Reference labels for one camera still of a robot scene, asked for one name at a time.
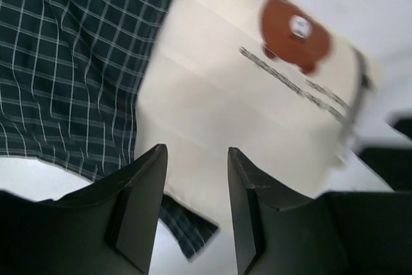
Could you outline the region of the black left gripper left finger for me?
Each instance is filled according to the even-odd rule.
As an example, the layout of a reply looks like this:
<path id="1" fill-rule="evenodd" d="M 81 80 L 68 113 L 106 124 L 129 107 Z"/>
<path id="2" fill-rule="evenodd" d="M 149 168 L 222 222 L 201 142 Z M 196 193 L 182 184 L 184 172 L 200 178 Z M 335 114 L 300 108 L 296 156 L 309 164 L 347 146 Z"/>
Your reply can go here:
<path id="1" fill-rule="evenodd" d="M 168 152 L 132 164 L 58 200 L 1 192 L 2 274 L 147 274 Z"/>

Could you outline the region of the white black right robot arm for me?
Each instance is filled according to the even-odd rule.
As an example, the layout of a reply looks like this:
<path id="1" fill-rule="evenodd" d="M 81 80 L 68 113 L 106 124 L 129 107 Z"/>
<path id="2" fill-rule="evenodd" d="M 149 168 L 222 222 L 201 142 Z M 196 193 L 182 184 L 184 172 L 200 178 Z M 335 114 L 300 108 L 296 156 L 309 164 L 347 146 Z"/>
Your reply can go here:
<path id="1" fill-rule="evenodd" d="M 394 191 L 411 190 L 411 145 L 365 142 L 356 156 Z"/>

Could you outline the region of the cream pillow with bear print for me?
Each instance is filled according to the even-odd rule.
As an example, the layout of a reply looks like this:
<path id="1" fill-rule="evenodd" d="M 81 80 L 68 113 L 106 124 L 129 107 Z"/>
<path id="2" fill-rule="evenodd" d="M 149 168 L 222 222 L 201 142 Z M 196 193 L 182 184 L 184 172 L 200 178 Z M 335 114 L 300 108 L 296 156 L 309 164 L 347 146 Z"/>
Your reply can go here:
<path id="1" fill-rule="evenodd" d="M 228 149 L 316 196 L 380 76 L 289 0 L 173 0 L 138 94 L 135 152 L 166 144 L 165 193 L 230 229 Z"/>

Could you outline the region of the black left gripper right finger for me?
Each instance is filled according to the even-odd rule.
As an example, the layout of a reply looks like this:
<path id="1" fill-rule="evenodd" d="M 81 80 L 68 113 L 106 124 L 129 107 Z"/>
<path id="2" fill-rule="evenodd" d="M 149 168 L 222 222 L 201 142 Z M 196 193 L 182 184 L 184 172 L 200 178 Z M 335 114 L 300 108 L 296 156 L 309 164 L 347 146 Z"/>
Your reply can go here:
<path id="1" fill-rule="evenodd" d="M 327 192 L 312 199 L 228 151 L 239 274 L 410 274 L 411 194 Z"/>

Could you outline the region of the dark grid-pattern pillowcase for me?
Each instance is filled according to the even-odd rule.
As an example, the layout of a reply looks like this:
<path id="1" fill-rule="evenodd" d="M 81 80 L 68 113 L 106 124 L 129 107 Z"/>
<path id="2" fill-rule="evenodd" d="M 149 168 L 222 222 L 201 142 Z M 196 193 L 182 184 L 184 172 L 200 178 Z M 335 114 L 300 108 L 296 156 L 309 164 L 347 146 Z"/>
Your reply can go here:
<path id="1" fill-rule="evenodd" d="M 1 0 L 1 154 L 92 182 L 135 159 L 136 100 L 173 0 Z"/>

